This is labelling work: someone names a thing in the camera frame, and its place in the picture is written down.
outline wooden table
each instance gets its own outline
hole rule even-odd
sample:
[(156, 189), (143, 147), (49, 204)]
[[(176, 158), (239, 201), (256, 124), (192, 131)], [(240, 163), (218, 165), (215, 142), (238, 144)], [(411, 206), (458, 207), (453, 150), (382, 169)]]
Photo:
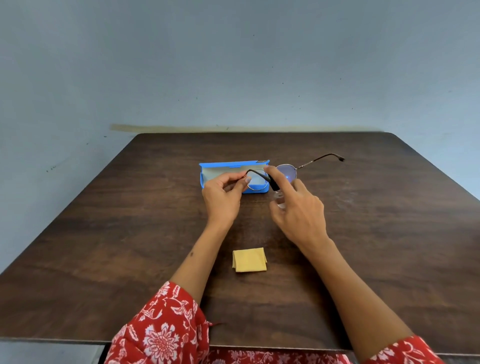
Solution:
[[(271, 159), (325, 204), (354, 270), (437, 352), (480, 354), (480, 202), (389, 133), (142, 134), (0, 276), (0, 337), (109, 342), (205, 225), (199, 162)], [(307, 260), (242, 197), (202, 300), (212, 345), (349, 349)], [(236, 274), (232, 250), (265, 247)]]

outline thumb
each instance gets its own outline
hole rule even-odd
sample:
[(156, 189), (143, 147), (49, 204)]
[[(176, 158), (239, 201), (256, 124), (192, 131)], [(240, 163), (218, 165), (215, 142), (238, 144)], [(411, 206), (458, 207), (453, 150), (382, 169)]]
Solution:
[(280, 227), (280, 225), (283, 224), (283, 215), (285, 214), (285, 211), (278, 207), (276, 201), (271, 201), (268, 207), (270, 207), (270, 214), (272, 215), (273, 222)]
[(251, 180), (252, 178), (249, 176), (242, 178), (241, 180), (238, 180), (237, 183), (235, 184), (235, 187), (233, 187), (232, 191), (234, 191), (234, 193), (241, 194), (243, 191), (247, 189), (247, 184)]

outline metal eyeglass frame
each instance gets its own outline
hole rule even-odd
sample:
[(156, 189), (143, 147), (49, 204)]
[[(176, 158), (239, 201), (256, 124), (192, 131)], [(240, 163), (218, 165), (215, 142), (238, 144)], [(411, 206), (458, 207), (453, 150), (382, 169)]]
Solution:
[[(325, 155), (323, 155), (323, 156), (321, 156), (321, 157), (315, 158), (314, 160), (311, 160), (311, 161), (308, 162), (308, 163), (302, 164), (300, 167), (297, 167), (297, 168), (294, 167), (294, 166), (292, 166), (291, 164), (279, 164), (279, 165), (277, 166), (277, 168), (278, 168), (278, 167), (281, 167), (281, 166), (291, 166), (292, 168), (295, 169), (295, 178), (296, 178), (297, 170), (299, 170), (300, 168), (303, 168), (303, 167), (305, 167), (305, 166), (308, 166), (310, 163), (313, 163), (313, 162), (315, 162), (315, 161), (317, 161), (317, 160), (319, 160), (319, 159), (322, 159), (322, 158), (324, 158), (324, 157), (327, 157), (327, 156), (335, 156), (335, 157), (338, 158), (338, 160), (339, 160), (340, 162), (343, 162), (343, 161), (345, 160), (345, 158), (343, 158), (342, 156), (339, 156), (338, 154), (328, 153), (328, 154), (325, 154)], [(274, 191), (279, 190), (279, 187), (278, 187), (277, 183), (274, 181), (274, 179), (272, 178), (272, 176), (270, 176), (268, 173), (266, 173), (266, 176), (264, 176), (263, 174), (257, 172), (256, 170), (247, 170), (246, 173), (248, 173), (248, 172), (253, 172), (253, 173), (258, 174), (260, 177), (262, 177), (265, 181), (267, 181), (267, 182), (272, 186), (272, 189), (273, 189)]]

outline right hand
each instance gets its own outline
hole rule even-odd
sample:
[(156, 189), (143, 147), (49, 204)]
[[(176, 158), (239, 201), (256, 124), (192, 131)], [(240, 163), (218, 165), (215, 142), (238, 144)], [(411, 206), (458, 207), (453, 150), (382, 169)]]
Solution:
[(295, 179), (292, 184), (276, 167), (265, 166), (265, 172), (273, 177), (285, 197), (285, 210), (276, 201), (270, 202), (270, 212), (275, 224), (301, 252), (310, 255), (322, 253), (333, 245), (327, 235), (324, 205), (312, 195), (303, 182)]

